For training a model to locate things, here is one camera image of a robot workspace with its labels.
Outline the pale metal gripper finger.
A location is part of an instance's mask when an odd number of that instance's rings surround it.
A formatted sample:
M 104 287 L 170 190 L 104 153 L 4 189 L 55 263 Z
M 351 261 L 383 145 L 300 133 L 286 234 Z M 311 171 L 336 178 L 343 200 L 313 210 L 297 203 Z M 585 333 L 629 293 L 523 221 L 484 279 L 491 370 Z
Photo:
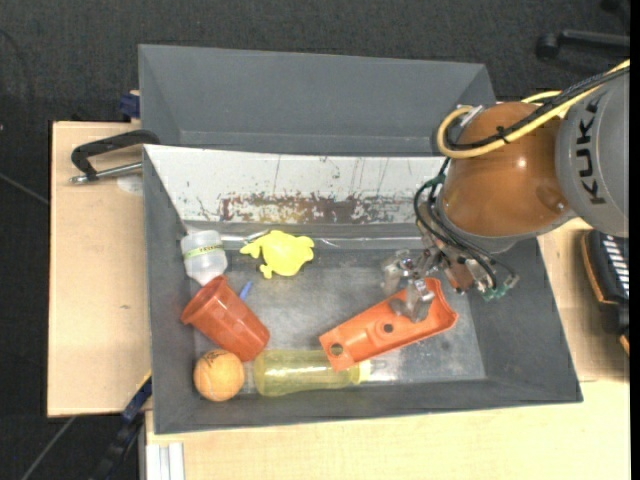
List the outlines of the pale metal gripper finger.
M 390 299 L 389 306 L 396 315 L 418 323 L 427 318 L 434 299 L 435 292 L 428 287 L 424 278 L 419 278 L 408 283 L 404 300 L 396 295 Z
M 409 283 L 417 278 L 415 258 L 408 249 L 396 251 L 382 264 L 384 291 L 397 291 L 402 283 Z

